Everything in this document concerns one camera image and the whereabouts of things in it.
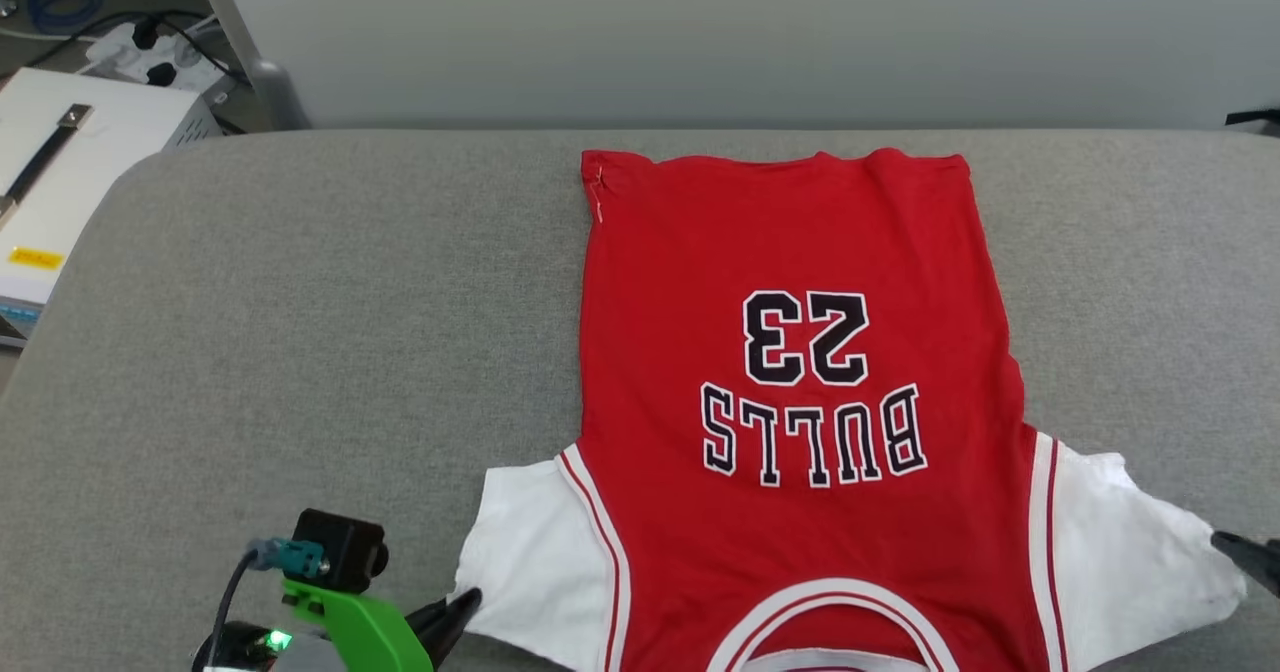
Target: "green light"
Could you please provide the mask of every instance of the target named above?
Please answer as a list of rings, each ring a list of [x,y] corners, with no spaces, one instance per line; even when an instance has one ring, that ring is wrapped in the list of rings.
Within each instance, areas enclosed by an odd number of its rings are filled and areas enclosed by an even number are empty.
[[[282,632],[279,630],[271,630],[271,632],[266,635],[266,646],[270,648],[271,652],[274,652],[275,654],[283,653],[284,648],[289,646],[289,643],[292,641],[293,641],[293,635],[288,632]]]

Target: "red stripe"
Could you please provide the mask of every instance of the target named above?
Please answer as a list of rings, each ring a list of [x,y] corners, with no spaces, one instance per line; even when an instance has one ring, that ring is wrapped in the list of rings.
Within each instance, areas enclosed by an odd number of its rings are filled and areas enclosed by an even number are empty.
[[[1062,612],[1057,605],[1057,581],[1053,573],[1053,477],[1057,475],[1057,445],[1059,442],[1053,440],[1053,453],[1048,460],[1048,494],[1046,495],[1048,513],[1044,518],[1044,526],[1048,530],[1048,596],[1053,600],[1053,622],[1057,623],[1057,650],[1062,655],[1062,672],[1069,672],[1066,666],[1066,635],[1062,634]]]
[[[561,463],[564,471],[568,472],[573,484],[582,493],[582,499],[586,500],[586,506],[591,508],[591,518],[595,520],[595,531],[599,532],[600,539],[604,540],[604,548],[609,550],[609,557],[613,559],[613,611],[609,616],[609,639],[604,645],[604,669],[609,668],[609,660],[613,659],[613,636],[618,631],[618,579],[622,576],[622,567],[618,564],[618,553],[614,552],[613,545],[609,543],[609,536],[604,534],[604,524],[600,521],[600,513],[595,509],[595,502],[591,499],[591,493],[582,484],[582,480],[577,477],[577,472],[568,462],[567,454],[563,452],[559,454]]]
[[[929,664],[929,667],[933,667],[934,669],[938,669],[938,668],[942,667],[942,664],[938,662],[937,653],[933,653],[933,649],[929,646],[928,639],[925,639],[924,634],[920,632],[919,627],[916,627],[915,625],[913,625],[911,621],[909,618],[906,618],[906,616],[902,614],[901,612],[897,612],[896,609],[893,609],[892,607],[890,607],[887,603],[883,603],[883,600],[876,599],[873,596],[851,594],[851,593],[844,593],[844,591],[828,591],[828,593],[817,593],[817,594],[812,594],[812,595],[805,596],[805,598],[796,599],[791,604],[787,604],[782,609],[778,609],[773,614],[771,614],[767,618],[764,618],[763,622],[760,622],[759,625],[755,626],[754,630],[751,630],[751,634],[748,635],[746,639],[742,641],[742,645],[740,646],[740,649],[737,649],[737,653],[733,654],[733,658],[728,660],[728,668],[732,669],[733,666],[737,664],[739,659],[741,659],[741,657],[742,657],[742,653],[746,652],[746,645],[751,644],[751,640],[755,639],[755,635],[760,630],[763,630],[764,627],[768,627],[771,622],[773,622],[774,620],[778,618],[778,616],[785,614],[788,609],[791,609],[791,608],[794,608],[796,605],[804,604],[804,603],[806,603],[809,600],[813,600],[813,599],[824,598],[824,596],[826,598],[831,598],[831,596],[849,598],[849,599],[860,599],[860,600],[873,602],[873,603],[876,603],[876,604],[878,604],[878,605],[881,605],[881,607],[883,607],[886,609],[896,612],[897,616],[901,618],[902,623],[905,623],[908,627],[910,627],[911,631],[915,632],[915,636],[920,640],[920,644],[924,646],[924,653],[928,653],[928,655],[929,655],[929,659],[925,660],[925,662],[932,662],[932,664]]]

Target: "gray wall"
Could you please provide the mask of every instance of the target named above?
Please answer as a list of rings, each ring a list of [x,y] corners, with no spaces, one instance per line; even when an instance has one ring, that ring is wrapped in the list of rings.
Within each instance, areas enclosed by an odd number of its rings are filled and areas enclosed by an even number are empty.
[[[1280,0],[211,1],[315,125],[1215,128],[1280,102]]]

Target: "yellow label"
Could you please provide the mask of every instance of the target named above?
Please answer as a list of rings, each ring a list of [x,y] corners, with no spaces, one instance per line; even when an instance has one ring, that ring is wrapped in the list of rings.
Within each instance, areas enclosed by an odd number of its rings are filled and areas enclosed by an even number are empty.
[[[60,253],[41,252],[26,247],[14,247],[13,253],[9,253],[9,261],[14,262],[14,265],[41,268],[41,270],[56,270],[56,268],[63,266],[63,256]]]

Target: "gray fabric surface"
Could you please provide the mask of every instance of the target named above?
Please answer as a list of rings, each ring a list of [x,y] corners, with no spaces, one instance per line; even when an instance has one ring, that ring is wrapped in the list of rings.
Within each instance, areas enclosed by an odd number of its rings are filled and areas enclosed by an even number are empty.
[[[141,163],[0,399],[0,668],[179,669],[244,541],[384,522],[374,594],[452,588],[485,467],[576,435],[581,148],[960,152],[1028,419],[1280,536],[1280,143],[1243,134],[300,133]],[[940,548],[946,540],[938,540]],[[233,617],[288,622],[274,576]],[[1107,669],[1262,671],[1280,602]],[[454,669],[540,669],[468,637]]]

